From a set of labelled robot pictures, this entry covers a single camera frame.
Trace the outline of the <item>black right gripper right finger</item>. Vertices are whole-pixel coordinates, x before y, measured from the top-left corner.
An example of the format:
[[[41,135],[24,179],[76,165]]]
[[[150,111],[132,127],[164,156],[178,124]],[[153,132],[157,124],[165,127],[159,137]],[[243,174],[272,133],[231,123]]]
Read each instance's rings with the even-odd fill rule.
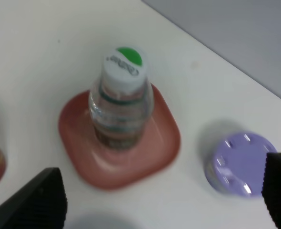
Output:
[[[281,153],[267,153],[261,193],[272,221],[281,229]]]

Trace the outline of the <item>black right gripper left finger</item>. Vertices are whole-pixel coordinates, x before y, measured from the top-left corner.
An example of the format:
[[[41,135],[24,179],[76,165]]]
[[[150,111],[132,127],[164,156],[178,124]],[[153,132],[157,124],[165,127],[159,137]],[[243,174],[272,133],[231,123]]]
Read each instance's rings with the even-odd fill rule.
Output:
[[[60,169],[45,168],[0,205],[0,229],[62,229],[67,210]]]

